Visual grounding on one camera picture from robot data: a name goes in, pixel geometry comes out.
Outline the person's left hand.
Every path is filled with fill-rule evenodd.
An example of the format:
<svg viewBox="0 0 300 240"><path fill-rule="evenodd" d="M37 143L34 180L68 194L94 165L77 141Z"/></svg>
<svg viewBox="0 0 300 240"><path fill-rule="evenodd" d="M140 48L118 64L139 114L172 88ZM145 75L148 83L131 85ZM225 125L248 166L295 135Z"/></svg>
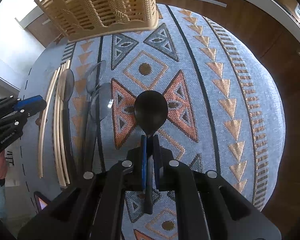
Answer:
<svg viewBox="0 0 300 240"><path fill-rule="evenodd" d="M0 180L5 179L8 166L5 159L5 151L0 153Z"/></svg>

